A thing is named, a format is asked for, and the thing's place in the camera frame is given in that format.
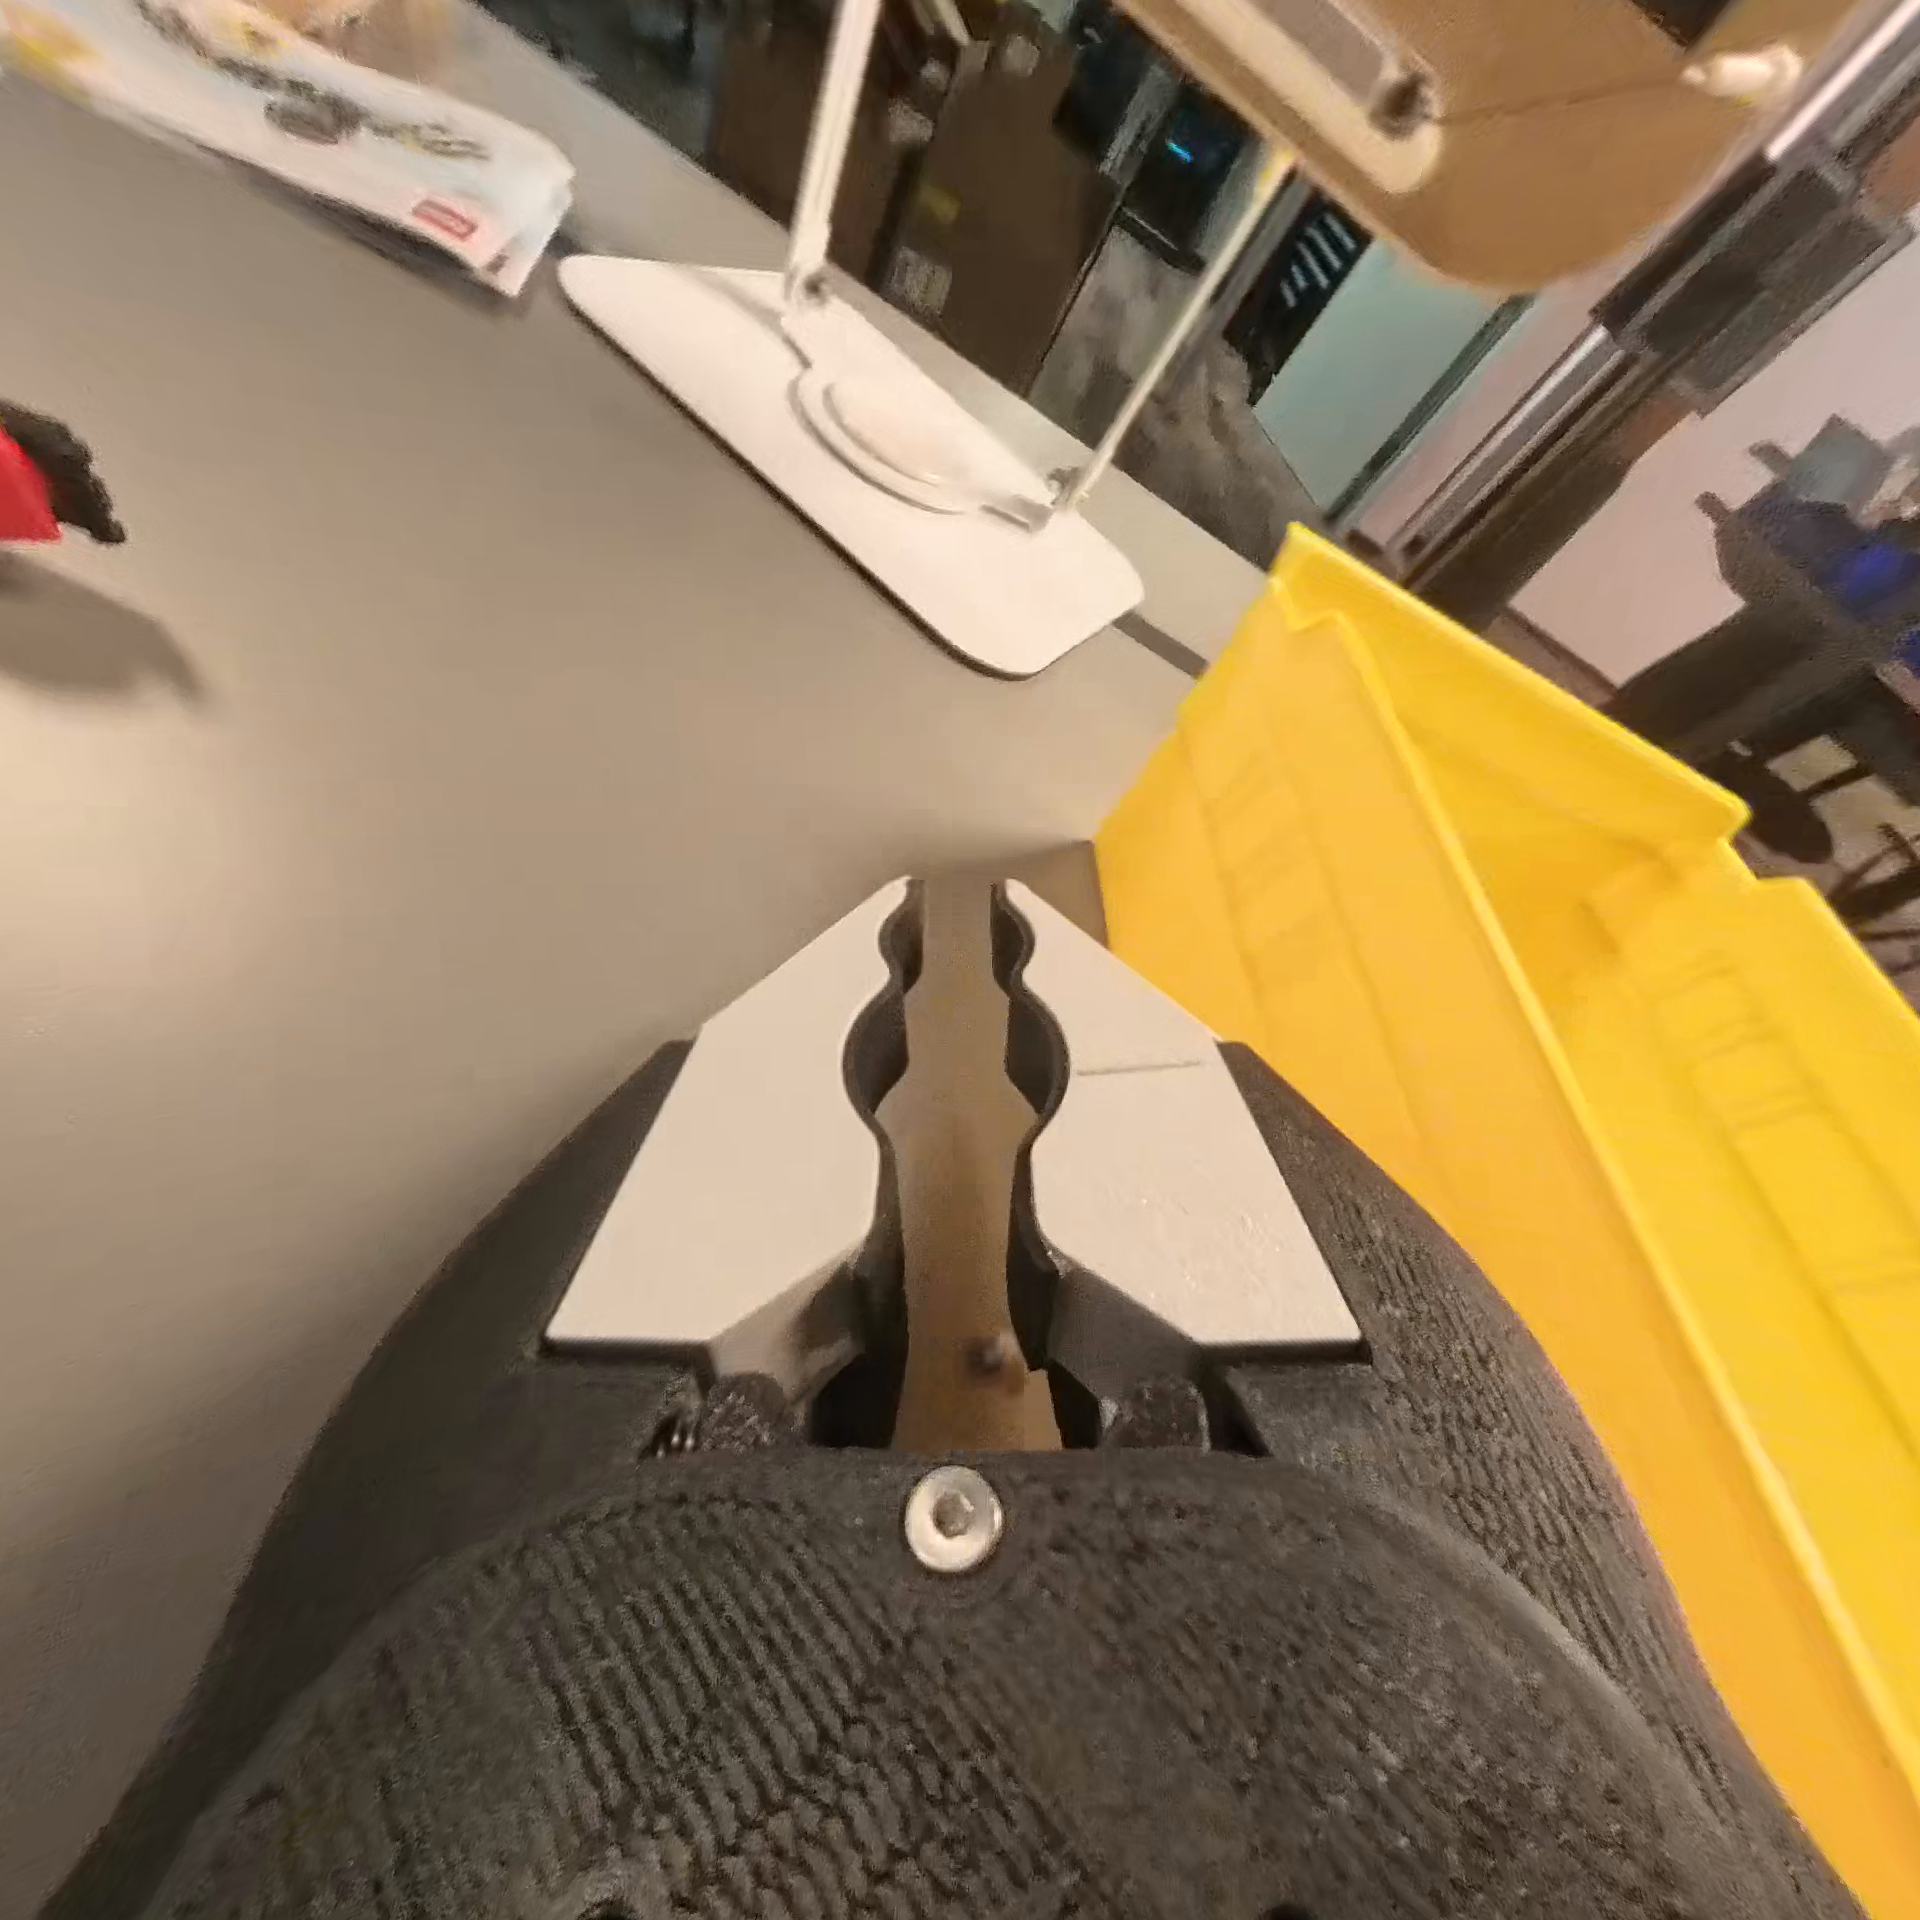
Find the colourful cover booklet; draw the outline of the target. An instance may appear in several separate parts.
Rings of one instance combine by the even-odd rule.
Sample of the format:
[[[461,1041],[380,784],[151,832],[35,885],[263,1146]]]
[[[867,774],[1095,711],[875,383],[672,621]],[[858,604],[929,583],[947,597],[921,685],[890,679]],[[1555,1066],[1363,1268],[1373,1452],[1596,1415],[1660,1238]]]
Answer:
[[[541,132],[356,64],[239,1],[5,1],[5,68],[442,252],[516,296],[560,233],[573,167]]]

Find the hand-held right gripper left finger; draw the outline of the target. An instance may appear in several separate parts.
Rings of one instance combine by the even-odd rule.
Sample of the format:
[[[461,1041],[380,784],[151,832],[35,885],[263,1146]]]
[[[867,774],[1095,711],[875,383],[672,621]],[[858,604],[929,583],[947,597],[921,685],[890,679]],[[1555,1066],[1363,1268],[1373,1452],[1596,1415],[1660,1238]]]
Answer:
[[[883,1449],[905,1384],[905,1225],[881,1124],[905,1077],[921,887],[888,879],[712,1015],[544,1322],[569,1359],[775,1382]]]

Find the red yellow lego figure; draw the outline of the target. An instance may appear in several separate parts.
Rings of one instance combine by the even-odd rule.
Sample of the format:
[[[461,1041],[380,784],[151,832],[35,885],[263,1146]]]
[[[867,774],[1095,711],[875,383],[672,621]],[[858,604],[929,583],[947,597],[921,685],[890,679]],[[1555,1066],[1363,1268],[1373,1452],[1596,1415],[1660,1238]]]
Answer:
[[[59,544],[81,535],[124,544],[129,530],[95,450],[65,420],[2,402],[2,544]]]

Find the wooden head desk lamp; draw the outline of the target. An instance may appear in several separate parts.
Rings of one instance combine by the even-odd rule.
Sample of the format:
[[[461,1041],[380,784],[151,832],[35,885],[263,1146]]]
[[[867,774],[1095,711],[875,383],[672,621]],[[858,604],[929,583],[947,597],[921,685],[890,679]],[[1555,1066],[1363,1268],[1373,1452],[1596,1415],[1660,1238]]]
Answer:
[[[1251,206],[1079,465],[1043,478],[828,281],[881,5],[837,5],[780,272],[560,262],[569,306],[933,637],[1027,681],[1140,605],[1085,517],[1282,184],[1303,175],[1445,281],[1603,266],[1808,88],[1842,1],[1121,7],[1263,137]]]

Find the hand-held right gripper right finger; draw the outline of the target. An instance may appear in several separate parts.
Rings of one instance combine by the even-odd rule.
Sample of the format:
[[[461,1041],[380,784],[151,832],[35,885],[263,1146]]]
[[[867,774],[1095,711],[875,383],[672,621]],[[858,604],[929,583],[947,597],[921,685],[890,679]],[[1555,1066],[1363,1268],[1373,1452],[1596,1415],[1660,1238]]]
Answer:
[[[1204,1430],[1249,1365],[1364,1357],[1354,1308],[1197,1015],[1019,879],[992,887],[1004,1066],[1031,1109],[1005,1297],[1067,1449],[1175,1382]]]

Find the yellow plastic bin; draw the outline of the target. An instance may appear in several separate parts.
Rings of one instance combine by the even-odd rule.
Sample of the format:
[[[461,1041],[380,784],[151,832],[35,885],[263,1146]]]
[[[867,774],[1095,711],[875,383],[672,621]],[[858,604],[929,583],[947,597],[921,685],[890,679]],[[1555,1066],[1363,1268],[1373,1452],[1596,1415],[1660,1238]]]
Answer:
[[[1095,833],[1108,943],[1475,1256],[1747,1738],[1917,1911],[1917,1024],[1747,812],[1296,528]]]

